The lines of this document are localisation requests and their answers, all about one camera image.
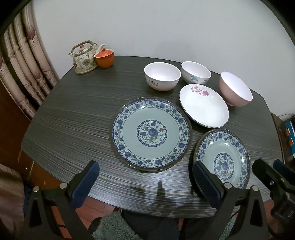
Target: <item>bowl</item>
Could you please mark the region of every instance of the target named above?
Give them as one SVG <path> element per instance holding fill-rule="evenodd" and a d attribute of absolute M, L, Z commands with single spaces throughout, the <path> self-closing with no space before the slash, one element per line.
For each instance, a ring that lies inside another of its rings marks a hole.
<path fill-rule="evenodd" d="M 97 64 L 102 68 L 108 68 L 113 65 L 114 62 L 114 50 L 102 49 L 100 52 L 94 55 Z"/>
<path fill-rule="evenodd" d="M 186 61 L 181 64 L 181 75 L 188 84 L 205 84 L 211 77 L 211 72 L 197 62 Z"/>
<path fill-rule="evenodd" d="M 177 67 L 165 62 L 150 63 L 145 66 L 144 71 L 148 85 L 158 91 L 173 89 L 181 76 Z"/>
<path fill-rule="evenodd" d="M 223 99 L 231 106 L 242 107 L 253 99 L 253 95 L 247 85 L 230 72 L 221 73 L 219 88 Z"/>

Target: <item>blue and white plate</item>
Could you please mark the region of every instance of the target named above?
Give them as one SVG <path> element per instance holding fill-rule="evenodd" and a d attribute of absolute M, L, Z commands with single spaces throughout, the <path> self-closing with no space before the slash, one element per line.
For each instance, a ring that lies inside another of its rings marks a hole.
<path fill-rule="evenodd" d="M 162 171 L 179 162 L 191 145 L 185 113 L 161 98 L 138 98 L 112 119 L 109 138 L 115 153 L 129 166 Z"/>
<path fill-rule="evenodd" d="M 246 188 L 250 177 L 249 155 L 237 136 L 225 129 L 211 130 L 199 141 L 194 161 L 202 161 L 222 182 Z"/>

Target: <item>orange cup lid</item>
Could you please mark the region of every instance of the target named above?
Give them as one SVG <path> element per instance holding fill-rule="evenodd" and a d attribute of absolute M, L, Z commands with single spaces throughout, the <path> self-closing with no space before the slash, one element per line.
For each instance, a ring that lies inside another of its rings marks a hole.
<path fill-rule="evenodd" d="M 106 50 L 105 48 L 103 48 L 99 53 L 97 53 L 95 55 L 96 58 L 101 58 L 101 57 L 106 57 L 108 55 L 111 55 L 113 53 L 113 51 L 111 50 Z"/>

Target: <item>teapot handle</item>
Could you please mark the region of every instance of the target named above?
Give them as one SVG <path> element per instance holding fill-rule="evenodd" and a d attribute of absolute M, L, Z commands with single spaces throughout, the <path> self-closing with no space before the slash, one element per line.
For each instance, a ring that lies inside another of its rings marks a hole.
<path fill-rule="evenodd" d="M 93 45 L 93 42 L 90 41 L 90 40 L 85 41 L 85 42 L 82 42 L 82 43 L 79 43 L 79 44 L 77 44 L 77 45 L 75 45 L 75 46 L 72 47 L 72 51 L 69 53 L 69 55 L 74 53 L 74 49 L 75 49 L 75 48 L 77 48 L 78 46 L 81 46 L 81 45 L 83 45 L 83 44 L 86 44 L 86 43 L 90 43 L 91 45 Z"/>

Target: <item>teapot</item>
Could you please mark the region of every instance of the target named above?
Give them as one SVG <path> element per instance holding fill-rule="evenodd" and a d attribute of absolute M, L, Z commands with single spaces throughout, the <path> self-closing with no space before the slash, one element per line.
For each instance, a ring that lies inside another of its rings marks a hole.
<path fill-rule="evenodd" d="M 91 46 L 84 47 L 84 44 L 90 43 Z M 69 53 L 73 57 L 73 65 L 75 68 L 76 74 L 88 73 L 98 67 L 97 62 L 94 58 L 94 54 L 101 51 L 105 44 L 100 44 L 96 47 L 97 44 L 92 41 L 85 41 L 82 43 L 73 46 L 72 51 Z M 74 49 L 79 47 L 80 50 L 74 52 Z"/>

